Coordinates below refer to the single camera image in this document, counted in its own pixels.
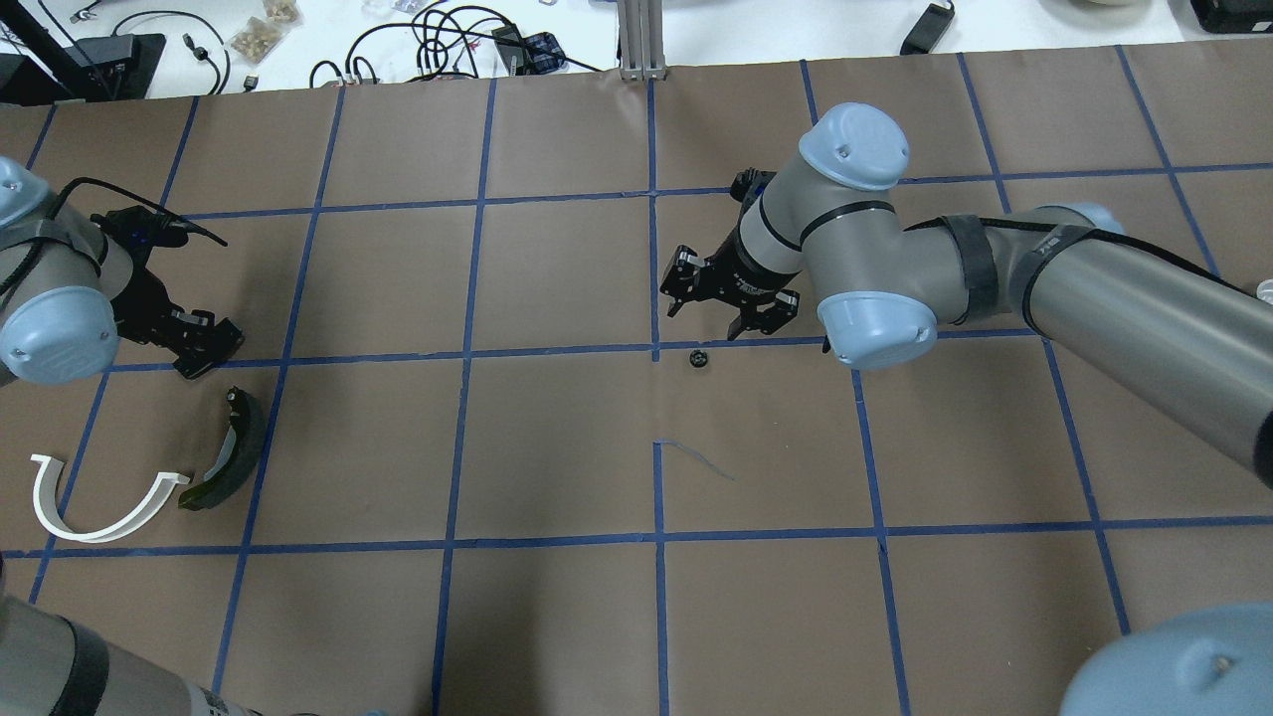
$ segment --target grid square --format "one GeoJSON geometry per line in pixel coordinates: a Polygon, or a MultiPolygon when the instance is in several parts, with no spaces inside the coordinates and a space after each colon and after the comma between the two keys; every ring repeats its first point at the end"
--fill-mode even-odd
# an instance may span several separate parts
{"type": "Polygon", "coordinates": [[[463,549],[442,713],[658,713],[654,545],[463,549]]]}
{"type": "Polygon", "coordinates": [[[652,375],[648,353],[474,361],[457,536],[652,530],[652,375]]]}
{"type": "Polygon", "coordinates": [[[808,64],[808,76],[820,112],[864,102],[901,125],[910,143],[908,177],[990,173],[955,55],[824,60],[808,64]]]}
{"type": "Polygon", "coordinates": [[[1006,173],[1162,166],[1113,47],[976,54],[967,69],[1006,173]]]}
{"type": "Polygon", "coordinates": [[[453,206],[323,214],[292,354],[461,350],[474,211],[453,206]]]}
{"type": "Polygon", "coordinates": [[[288,371],[257,544],[442,539],[460,361],[288,371]]]}
{"type": "MultiPolygon", "coordinates": [[[[66,524],[76,531],[113,525],[146,494],[155,473],[181,473],[191,484],[201,480],[225,437],[225,392],[238,386],[269,412],[276,376],[274,368],[234,368],[190,382],[176,371],[112,373],[75,478],[66,524]]],[[[62,479],[69,474],[67,468],[62,479]]],[[[237,545],[251,497],[252,478],[214,510],[179,510],[173,498],[143,529],[111,547],[237,545]]]]}
{"type": "Polygon", "coordinates": [[[676,68],[654,84],[654,113],[659,189],[729,186],[747,167],[777,172],[810,127],[796,62],[676,68]]]}
{"type": "Polygon", "coordinates": [[[1179,175],[1194,218],[1230,283],[1255,290],[1273,278],[1268,227],[1273,223],[1273,171],[1179,175]]]}
{"type": "Polygon", "coordinates": [[[939,340],[862,373],[890,525],[1087,520],[1039,340],[939,340]]]}
{"type": "Polygon", "coordinates": [[[1174,164],[1273,162],[1273,80],[1265,71],[1273,45],[1179,42],[1125,52],[1174,164]]]}
{"type": "Polygon", "coordinates": [[[36,582],[39,569],[39,557],[17,559],[4,558],[4,594],[10,594],[23,601],[31,595],[31,585],[36,582]]]}
{"type": "Polygon", "coordinates": [[[15,381],[0,390],[0,549],[43,549],[48,541],[32,506],[38,465],[31,455],[66,462],[65,480],[98,382],[98,376],[57,386],[15,381]]]}
{"type": "Polygon", "coordinates": [[[265,713],[428,713],[440,573],[440,552],[253,554],[222,693],[265,713]]]}
{"type": "Polygon", "coordinates": [[[488,88],[479,80],[346,89],[323,204],[475,199],[488,88]]]}
{"type": "MultiPolygon", "coordinates": [[[[699,256],[710,256],[721,242],[733,231],[738,220],[738,203],[728,194],[703,194],[693,196],[661,196],[658,199],[658,280],[663,280],[668,262],[676,247],[686,245],[699,256]]],[[[783,326],[778,338],[821,336],[825,334],[817,320],[817,302],[813,298],[813,284],[808,275],[801,273],[787,285],[799,293],[802,304],[796,319],[783,326]]],[[[724,340],[729,322],[738,316],[738,310],[719,301],[690,303],[676,315],[667,317],[672,299],[663,294],[658,297],[658,336],[659,340],[724,340]]],[[[742,338],[760,338],[759,331],[743,334],[742,338]]]]}
{"type": "Polygon", "coordinates": [[[1055,713],[1118,638],[1091,533],[889,540],[915,716],[1055,713]]]}
{"type": "MultiPolygon", "coordinates": [[[[253,217],[200,222],[229,247],[192,236],[182,248],[160,248],[146,268],[168,287],[168,297],[187,311],[201,308],[229,319],[244,341],[236,359],[283,355],[308,217],[253,217]]],[[[116,363],[171,363],[157,345],[123,341],[116,363]]]]}
{"type": "Polygon", "coordinates": [[[336,97],[294,90],[200,98],[169,206],[183,213],[312,206],[336,97]]]}
{"type": "Polygon", "coordinates": [[[9,107],[0,110],[0,157],[25,166],[39,141],[51,107],[9,107]]]}
{"type": "Polygon", "coordinates": [[[1273,513],[1273,492],[1073,353],[1057,349],[1106,520],[1273,513]]]}
{"type": "MultiPolygon", "coordinates": [[[[190,102],[183,97],[60,104],[32,171],[48,180],[53,191],[75,177],[89,176],[159,201],[190,117],[190,102]]],[[[85,186],[75,190],[69,204],[87,217],[136,203],[85,186]]]]}
{"type": "Polygon", "coordinates": [[[486,196],[649,187],[644,83],[607,71],[508,78],[498,87],[486,196]]]}
{"type": "MultiPolygon", "coordinates": [[[[946,214],[999,217],[1003,203],[993,181],[903,183],[891,192],[901,226],[908,227],[946,214]]],[[[942,325],[942,331],[1021,330],[1026,324],[1013,312],[997,313],[964,325],[942,325]]]]}
{"type": "Polygon", "coordinates": [[[657,366],[667,529],[869,526],[849,369],[817,345],[727,348],[657,366]]]}
{"type": "Polygon", "coordinates": [[[875,540],[667,545],[673,713],[896,713],[875,540]]]}
{"type": "Polygon", "coordinates": [[[1133,631],[1186,612],[1273,600],[1273,526],[1106,533],[1133,631]]]}
{"type": "Polygon", "coordinates": [[[1046,204],[1095,201],[1114,214],[1128,236],[1203,264],[1202,250],[1165,175],[1018,180],[1004,182],[1004,187],[1017,211],[1046,204]]]}
{"type": "Polygon", "coordinates": [[[209,684],[234,581],[233,555],[56,558],[38,605],[209,684]]]}
{"type": "Polygon", "coordinates": [[[645,199],[489,206],[474,348],[649,343],[645,199]]]}

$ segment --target blue joint cap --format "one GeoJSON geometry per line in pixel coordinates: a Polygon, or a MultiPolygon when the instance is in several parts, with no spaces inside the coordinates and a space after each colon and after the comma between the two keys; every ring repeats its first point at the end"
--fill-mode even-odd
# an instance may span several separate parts
{"type": "Polygon", "coordinates": [[[1110,211],[1105,206],[1096,204],[1095,201],[1074,201],[1072,204],[1048,204],[1040,206],[1040,209],[1049,208],[1069,209],[1071,211],[1087,219],[1094,227],[1104,229],[1113,233],[1127,233],[1123,224],[1114,218],[1114,211],[1110,211]]]}
{"type": "Polygon", "coordinates": [[[47,195],[47,181],[0,157],[0,229],[34,211],[47,195]]]}
{"type": "Polygon", "coordinates": [[[906,135],[871,104],[836,104],[799,139],[799,154],[826,178],[859,191],[887,191],[910,161],[906,135]]]}

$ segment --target plastic bag of parts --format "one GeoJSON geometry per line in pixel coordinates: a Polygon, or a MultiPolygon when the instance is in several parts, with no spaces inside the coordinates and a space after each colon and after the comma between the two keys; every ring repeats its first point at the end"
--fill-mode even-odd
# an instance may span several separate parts
{"type": "Polygon", "coordinates": [[[230,38],[230,47],[242,55],[248,62],[256,65],[279,46],[279,42],[283,41],[283,37],[286,33],[286,29],[274,23],[267,23],[261,18],[251,17],[247,19],[247,24],[243,25],[243,29],[238,31],[238,33],[230,38]]]}
{"type": "Polygon", "coordinates": [[[264,0],[265,19],[279,25],[300,24],[300,8],[297,0],[264,0]]]}

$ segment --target gray cylindrical tube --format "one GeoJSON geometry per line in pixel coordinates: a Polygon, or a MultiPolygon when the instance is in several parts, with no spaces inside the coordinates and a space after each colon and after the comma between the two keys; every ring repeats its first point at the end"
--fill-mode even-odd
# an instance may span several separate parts
{"type": "MultiPolygon", "coordinates": [[[[106,648],[106,689],[95,716],[260,716],[122,648],[106,648]]],[[[0,598],[0,713],[48,716],[67,688],[74,654],[75,637],[64,619],[0,598]]]]}
{"type": "Polygon", "coordinates": [[[1040,271],[1049,338],[1273,487],[1273,310],[1142,251],[1081,241],[1040,271]]]}

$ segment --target light blue cap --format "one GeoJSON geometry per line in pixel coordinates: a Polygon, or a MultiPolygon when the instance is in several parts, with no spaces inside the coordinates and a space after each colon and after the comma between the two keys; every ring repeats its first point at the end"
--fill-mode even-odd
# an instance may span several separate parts
{"type": "Polygon", "coordinates": [[[1095,201],[1074,201],[1071,204],[1048,204],[1046,206],[1040,206],[1040,209],[1046,209],[1048,206],[1059,206],[1062,209],[1069,209],[1076,214],[1081,214],[1085,219],[1091,222],[1091,224],[1099,229],[1105,229],[1114,233],[1127,233],[1123,229],[1123,224],[1114,218],[1114,211],[1110,211],[1105,206],[1096,204],[1095,201]]]}
{"type": "Polygon", "coordinates": [[[83,285],[36,296],[0,327],[0,359],[13,375],[34,383],[64,383],[101,373],[118,348],[111,302],[83,285]]]}
{"type": "Polygon", "coordinates": [[[8,157],[0,157],[0,229],[36,210],[48,182],[8,157]]]}
{"type": "Polygon", "coordinates": [[[822,115],[799,139],[799,154],[826,178],[859,191],[887,191],[910,161],[897,122],[871,104],[848,102],[822,115]]]}
{"type": "Polygon", "coordinates": [[[1092,656],[1060,716],[1268,716],[1273,603],[1193,612],[1092,656]]]}
{"type": "Polygon", "coordinates": [[[817,304],[817,319],[840,363],[859,371],[913,361],[937,343],[932,308],[897,293],[836,293],[817,304]]]}

